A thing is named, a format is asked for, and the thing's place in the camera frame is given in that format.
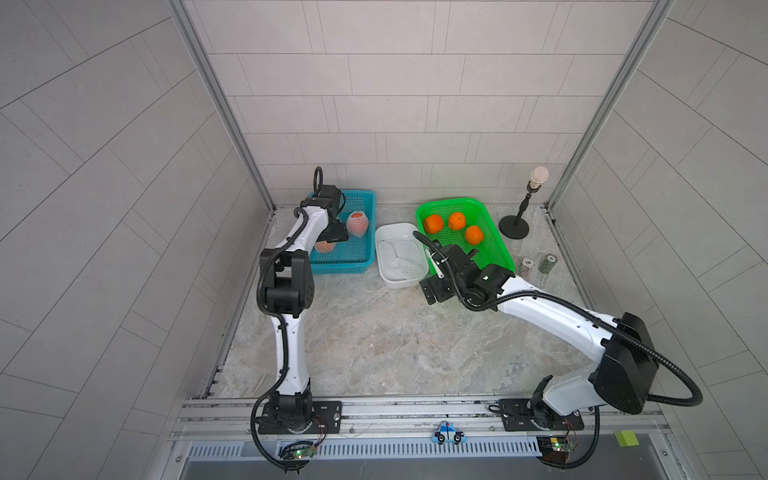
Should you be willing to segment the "netted orange front corner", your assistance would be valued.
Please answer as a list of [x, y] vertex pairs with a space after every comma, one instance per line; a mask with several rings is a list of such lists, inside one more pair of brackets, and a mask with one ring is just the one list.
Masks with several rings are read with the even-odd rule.
[[471, 225], [466, 228], [464, 232], [465, 241], [470, 245], [479, 245], [484, 239], [485, 235], [483, 231], [476, 225]]

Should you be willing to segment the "white foam net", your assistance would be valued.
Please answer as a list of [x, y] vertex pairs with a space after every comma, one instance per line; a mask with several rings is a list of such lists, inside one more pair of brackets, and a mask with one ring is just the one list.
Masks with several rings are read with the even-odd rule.
[[423, 269], [408, 258], [400, 258], [394, 251], [387, 253], [383, 260], [386, 276], [394, 281], [421, 278]]
[[377, 254], [381, 269], [386, 271], [387, 276], [394, 277], [398, 260], [394, 247], [388, 241], [380, 241], [377, 243]]

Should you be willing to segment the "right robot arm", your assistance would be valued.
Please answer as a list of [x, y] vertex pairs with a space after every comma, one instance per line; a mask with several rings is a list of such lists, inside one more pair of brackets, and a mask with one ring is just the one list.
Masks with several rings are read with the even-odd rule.
[[563, 376], [546, 376], [527, 409], [542, 429], [555, 416], [604, 405], [639, 414], [646, 402], [695, 407], [703, 393], [674, 362], [655, 350], [644, 321], [625, 313], [616, 318], [547, 293], [497, 264], [483, 268], [472, 252], [442, 245], [415, 232], [436, 268], [420, 286], [429, 304], [457, 298], [473, 312], [492, 310], [525, 320], [569, 343], [589, 358], [588, 366]]

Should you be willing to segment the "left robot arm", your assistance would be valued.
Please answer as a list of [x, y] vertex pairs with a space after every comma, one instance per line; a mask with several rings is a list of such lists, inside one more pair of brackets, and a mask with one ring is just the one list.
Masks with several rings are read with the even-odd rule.
[[335, 245], [349, 240], [339, 219], [345, 203], [343, 192], [325, 184], [322, 168], [316, 167], [313, 192], [294, 209], [297, 221], [288, 236], [260, 254], [256, 302], [271, 317], [277, 355], [277, 379], [265, 394], [262, 420], [279, 428], [299, 431], [313, 422], [302, 325], [315, 295], [310, 256], [319, 241]]

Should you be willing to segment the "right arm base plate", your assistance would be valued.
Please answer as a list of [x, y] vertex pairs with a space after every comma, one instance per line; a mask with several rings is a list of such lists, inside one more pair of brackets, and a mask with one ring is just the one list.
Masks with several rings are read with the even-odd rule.
[[584, 429], [579, 412], [561, 416], [543, 401], [534, 402], [527, 398], [500, 399], [490, 404], [488, 410], [501, 418], [505, 432]]

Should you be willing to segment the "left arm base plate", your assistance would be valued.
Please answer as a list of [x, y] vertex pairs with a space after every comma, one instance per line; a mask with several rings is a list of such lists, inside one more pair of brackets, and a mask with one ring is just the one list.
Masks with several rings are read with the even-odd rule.
[[295, 398], [270, 399], [257, 416], [258, 433], [266, 435], [338, 434], [343, 403], [313, 400], [309, 405]]

